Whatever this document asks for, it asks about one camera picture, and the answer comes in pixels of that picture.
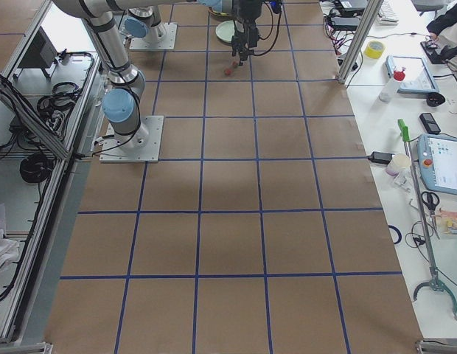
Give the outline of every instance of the white mounting plate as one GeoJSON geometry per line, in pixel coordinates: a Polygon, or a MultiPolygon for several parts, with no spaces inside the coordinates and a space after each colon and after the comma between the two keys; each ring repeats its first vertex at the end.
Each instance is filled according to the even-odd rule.
{"type": "MultiPolygon", "coordinates": [[[[158,162],[160,156],[161,134],[163,133],[163,116],[142,117],[142,124],[147,126],[150,135],[145,146],[132,150],[123,150],[116,147],[100,155],[102,163],[125,163],[125,162],[158,162]]],[[[112,126],[109,124],[107,135],[114,134],[112,126]]],[[[118,145],[114,139],[105,140],[102,149],[110,149],[118,145]]]]}
{"type": "Polygon", "coordinates": [[[130,50],[135,51],[157,51],[157,50],[168,50],[175,48],[176,42],[176,31],[178,29],[178,24],[175,22],[163,23],[163,26],[166,27],[167,35],[165,39],[158,43],[147,43],[141,38],[134,38],[130,42],[130,50]]]}

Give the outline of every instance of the yellow tape roll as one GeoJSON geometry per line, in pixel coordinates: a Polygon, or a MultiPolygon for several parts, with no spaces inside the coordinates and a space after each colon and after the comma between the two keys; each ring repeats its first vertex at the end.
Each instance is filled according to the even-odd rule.
{"type": "Polygon", "coordinates": [[[370,41],[364,49],[364,54],[372,59],[378,59],[386,47],[379,41],[370,41]]]}

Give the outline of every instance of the person's arm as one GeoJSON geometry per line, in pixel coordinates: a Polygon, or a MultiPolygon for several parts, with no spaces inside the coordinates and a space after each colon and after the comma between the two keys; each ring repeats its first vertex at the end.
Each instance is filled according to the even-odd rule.
{"type": "Polygon", "coordinates": [[[435,35],[439,35],[442,30],[453,26],[455,23],[457,23],[457,3],[444,15],[438,16],[436,19],[431,21],[427,26],[427,30],[430,34],[433,33],[435,35]]]}

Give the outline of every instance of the black scissors handle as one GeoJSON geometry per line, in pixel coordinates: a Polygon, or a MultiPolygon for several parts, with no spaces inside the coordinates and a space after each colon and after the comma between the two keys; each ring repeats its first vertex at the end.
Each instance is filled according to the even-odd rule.
{"type": "Polygon", "coordinates": [[[434,192],[422,192],[422,202],[430,211],[435,211],[440,204],[440,197],[434,192]]]}

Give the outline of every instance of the keyboard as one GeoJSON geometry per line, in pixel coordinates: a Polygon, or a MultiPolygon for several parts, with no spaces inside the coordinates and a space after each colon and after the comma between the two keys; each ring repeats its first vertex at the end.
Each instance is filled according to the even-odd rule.
{"type": "Polygon", "coordinates": [[[386,26],[395,26],[399,23],[399,17],[392,10],[389,0],[384,0],[377,14],[377,22],[386,26]]]}

